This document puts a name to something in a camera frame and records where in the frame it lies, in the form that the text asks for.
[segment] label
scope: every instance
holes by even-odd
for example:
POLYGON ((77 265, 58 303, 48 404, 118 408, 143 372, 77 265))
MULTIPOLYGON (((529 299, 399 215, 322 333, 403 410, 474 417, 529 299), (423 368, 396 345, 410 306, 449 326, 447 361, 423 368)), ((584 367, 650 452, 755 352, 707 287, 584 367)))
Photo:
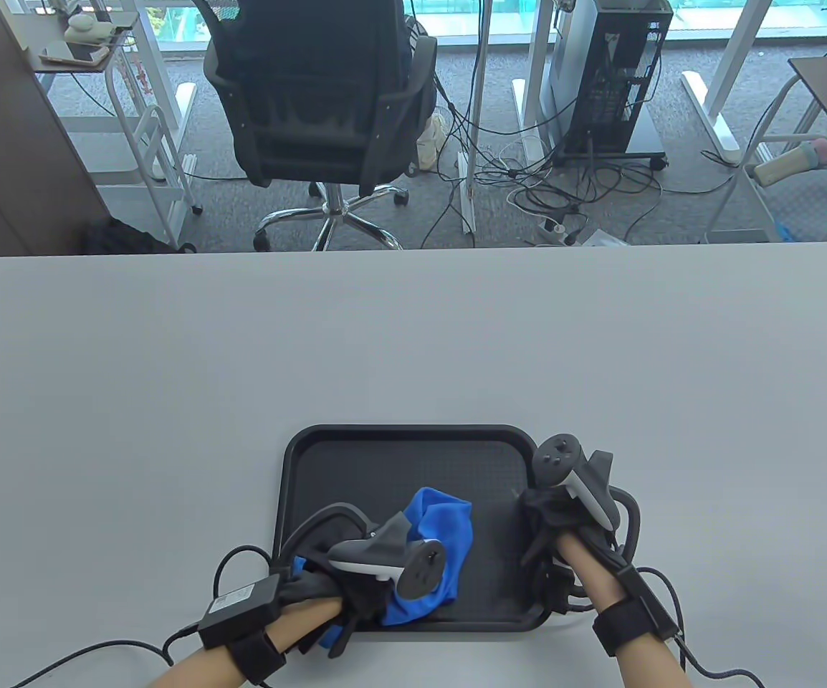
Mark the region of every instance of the label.
POLYGON ((233 590, 231 593, 226 593, 223 596, 217 597, 210 605, 210 611, 207 613, 218 612, 220 609, 225 609, 227 606, 237 605, 242 600, 247 600, 251 596, 251 591, 254 590, 254 584, 233 590))

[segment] chrome chair base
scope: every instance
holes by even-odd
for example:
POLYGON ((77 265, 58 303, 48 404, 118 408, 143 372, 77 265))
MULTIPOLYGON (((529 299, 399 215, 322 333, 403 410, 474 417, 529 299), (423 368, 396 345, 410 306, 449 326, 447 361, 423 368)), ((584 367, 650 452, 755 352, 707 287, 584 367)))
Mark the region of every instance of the chrome chair base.
POLYGON ((406 206, 410 199, 410 192, 406 189, 393 186, 393 184, 380 184, 380 186, 375 187, 375 191, 372 192, 371 196, 356 196, 345 201, 340 190, 340 184, 325 184, 313 181, 309 184, 309 194, 324 199, 324 203, 319 209, 278 210, 260 221, 260 226, 257 227, 254 234, 254 249, 256 252, 268 252, 270 250, 267 227, 280 222, 290 222, 291 220, 313 219, 325 220, 325 225, 322 227, 318 239, 315 240, 312 250, 328 250, 334 232, 341 224, 370 236, 387 249, 403 249, 401 243, 394 236, 391 236, 390 232, 363 217, 355 215, 353 211, 361 209, 361 207, 367 206, 372 201, 388 194, 394 194, 395 206, 406 206))

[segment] blue towel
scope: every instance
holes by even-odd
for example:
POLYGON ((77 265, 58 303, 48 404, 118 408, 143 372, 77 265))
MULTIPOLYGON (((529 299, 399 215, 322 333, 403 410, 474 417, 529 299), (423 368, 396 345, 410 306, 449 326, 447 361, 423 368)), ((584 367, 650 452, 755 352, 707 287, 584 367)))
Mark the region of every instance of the blue towel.
MULTIPOLYGON (((382 626, 399 626, 416 621, 459 597, 459 576, 474 543, 471 513, 470 502, 430 487, 424 487, 413 496, 413 501, 404 509, 405 517, 413 525, 407 540, 439 540, 446 547, 446 570, 439 587, 422 599, 401 600, 394 593, 381 620, 382 626)), ((296 557, 292 563, 293 573, 298 573, 303 566, 305 560, 296 557)), ((329 648, 339 634, 340 629, 329 629, 321 644, 329 648)))

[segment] wrist strap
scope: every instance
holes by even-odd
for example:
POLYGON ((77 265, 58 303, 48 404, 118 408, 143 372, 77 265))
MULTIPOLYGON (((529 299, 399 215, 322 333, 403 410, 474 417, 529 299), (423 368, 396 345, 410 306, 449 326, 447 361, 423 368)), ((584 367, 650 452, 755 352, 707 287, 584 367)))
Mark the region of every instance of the wrist strap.
POLYGON ((609 606, 598 615, 591 628, 608 656, 614 656, 617 649, 631 640, 657 632, 652 615, 639 597, 609 606))
POLYGON ((273 647, 263 630, 234 640, 226 647, 236 668, 253 685, 266 685, 267 676, 286 665, 286 656, 273 647))

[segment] dark brown cabinet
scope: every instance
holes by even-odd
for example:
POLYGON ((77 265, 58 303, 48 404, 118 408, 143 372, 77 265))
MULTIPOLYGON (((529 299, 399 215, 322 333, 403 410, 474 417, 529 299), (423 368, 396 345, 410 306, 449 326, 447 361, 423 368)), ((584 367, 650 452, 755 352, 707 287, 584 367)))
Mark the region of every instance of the dark brown cabinet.
POLYGON ((79 253, 107 216, 0 14, 0 256, 79 253))

